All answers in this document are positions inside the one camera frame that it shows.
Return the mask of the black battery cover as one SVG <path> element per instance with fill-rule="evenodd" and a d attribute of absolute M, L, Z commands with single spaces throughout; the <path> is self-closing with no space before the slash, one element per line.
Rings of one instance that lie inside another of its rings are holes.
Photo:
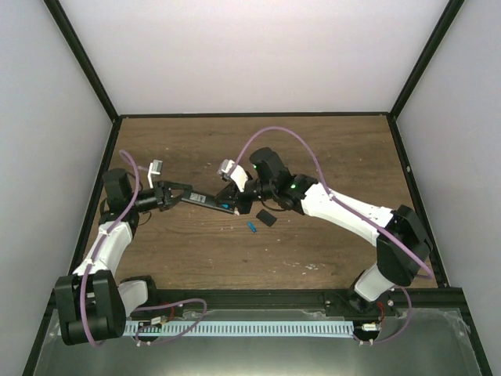
<path fill-rule="evenodd" d="M 268 227 L 273 226 L 277 221 L 277 218 L 265 209 L 260 210 L 256 214 L 256 218 Z"/>

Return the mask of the black remote control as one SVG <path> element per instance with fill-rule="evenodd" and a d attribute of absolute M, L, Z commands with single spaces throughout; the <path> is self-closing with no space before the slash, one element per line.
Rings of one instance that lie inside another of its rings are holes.
<path fill-rule="evenodd" d="M 233 213 L 233 209 L 231 208 L 230 204 L 229 208 L 223 208 L 221 204 L 227 204 L 227 203 L 221 203 L 217 202 L 215 200 L 214 195 L 210 195 L 208 193 L 202 193 L 199 191 L 191 191 L 191 192 L 185 192 L 182 194 L 182 202 L 187 203 L 187 204 L 192 204 L 196 205 L 202 208 L 207 208 L 211 210 L 215 210 L 217 212 L 224 212 L 230 215 L 235 215 Z"/>

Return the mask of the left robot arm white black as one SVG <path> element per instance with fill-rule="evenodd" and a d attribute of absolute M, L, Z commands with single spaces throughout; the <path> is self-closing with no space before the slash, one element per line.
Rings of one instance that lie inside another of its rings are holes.
<path fill-rule="evenodd" d="M 139 183 L 132 185 L 129 177 L 123 168 L 104 173 L 108 209 L 99 219 L 96 240 L 72 274 L 56 282 L 56 308 L 66 345 L 99 345 L 119 338 L 135 310 L 142 316 L 152 316 L 160 307 L 151 277 L 133 277 L 118 284 L 115 273 L 135 236 L 140 214 L 169 210 L 193 188 L 161 180 L 144 190 Z"/>

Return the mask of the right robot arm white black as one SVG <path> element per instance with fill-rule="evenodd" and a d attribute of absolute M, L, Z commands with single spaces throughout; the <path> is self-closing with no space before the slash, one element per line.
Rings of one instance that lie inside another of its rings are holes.
<path fill-rule="evenodd" d="M 408 206 L 378 207 L 340 194 L 317 179 L 293 175 L 268 147 L 252 153 L 251 176 L 233 160 L 224 160 L 218 174 L 228 184 L 216 197 L 240 214 L 255 201 L 275 201 L 284 211 L 319 218 L 344 228 L 375 247 L 376 262 L 361 272 L 348 292 L 348 308 L 364 316 L 393 287 L 408 287 L 426 267 L 433 247 L 417 214 Z"/>

